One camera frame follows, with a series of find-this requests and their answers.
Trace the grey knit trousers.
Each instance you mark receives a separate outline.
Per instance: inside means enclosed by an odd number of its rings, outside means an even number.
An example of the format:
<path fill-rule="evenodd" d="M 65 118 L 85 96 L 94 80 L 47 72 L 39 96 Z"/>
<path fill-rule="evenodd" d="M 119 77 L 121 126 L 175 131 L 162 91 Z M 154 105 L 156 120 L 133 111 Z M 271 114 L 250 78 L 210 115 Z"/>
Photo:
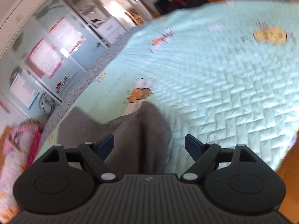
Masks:
<path fill-rule="evenodd" d="M 57 143 L 76 148 L 85 142 L 97 143 L 108 135 L 114 136 L 115 145 L 105 164 L 113 173 L 162 173 L 172 132 L 154 104 L 143 102 L 134 113 L 104 124 L 75 107 L 59 125 Z"/>

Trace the floral rolled duvet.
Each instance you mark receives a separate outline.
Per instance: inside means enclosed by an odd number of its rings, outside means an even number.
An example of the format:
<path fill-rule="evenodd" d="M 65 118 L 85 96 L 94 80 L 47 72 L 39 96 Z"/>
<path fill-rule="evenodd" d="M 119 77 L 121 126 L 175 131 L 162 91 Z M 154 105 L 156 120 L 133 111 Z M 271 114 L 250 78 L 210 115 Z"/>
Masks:
<path fill-rule="evenodd" d="M 20 209 L 13 196 L 17 178 L 33 163 L 40 147 L 43 125 L 27 119 L 9 130 L 3 144 L 4 163 L 1 167 L 1 223 L 8 223 Z"/>

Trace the mint green quilted bedspread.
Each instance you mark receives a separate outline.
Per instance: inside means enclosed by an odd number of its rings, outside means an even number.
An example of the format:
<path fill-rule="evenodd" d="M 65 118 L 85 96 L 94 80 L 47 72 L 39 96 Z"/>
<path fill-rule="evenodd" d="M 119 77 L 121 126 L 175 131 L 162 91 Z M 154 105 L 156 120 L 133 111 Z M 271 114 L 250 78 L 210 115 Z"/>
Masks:
<path fill-rule="evenodd" d="M 78 107 L 100 123 L 119 117 L 138 79 L 172 131 L 164 171 L 192 164 L 184 137 L 247 145 L 277 170 L 298 131 L 298 3 L 226 0 L 176 10 L 131 29 L 100 57 L 48 120 L 40 153 Z"/>

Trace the white drawer cabinet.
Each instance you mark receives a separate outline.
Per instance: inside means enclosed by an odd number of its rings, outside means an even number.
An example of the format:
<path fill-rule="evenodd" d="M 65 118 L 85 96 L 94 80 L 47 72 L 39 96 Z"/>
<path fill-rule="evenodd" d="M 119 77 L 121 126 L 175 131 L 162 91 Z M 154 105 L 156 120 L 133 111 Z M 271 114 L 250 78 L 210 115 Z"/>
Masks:
<path fill-rule="evenodd" d="M 96 28 L 96 31 L 110 45 L 112 45 L 121 35 L 126 33 L 126 29 L 114 17 L 105 20 L 98 28 Z"/>

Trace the sliding door wardrobe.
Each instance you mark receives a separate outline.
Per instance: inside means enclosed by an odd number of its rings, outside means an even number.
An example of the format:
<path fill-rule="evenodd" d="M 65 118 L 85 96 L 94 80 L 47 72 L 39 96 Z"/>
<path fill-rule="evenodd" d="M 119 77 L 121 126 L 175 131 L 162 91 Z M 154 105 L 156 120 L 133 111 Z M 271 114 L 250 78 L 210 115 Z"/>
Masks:
<path fill-rule="evenodd" d="M 1 21 L 2 119 L 47 120 L 107 48 L 67 0 L 16 0 Z"/>

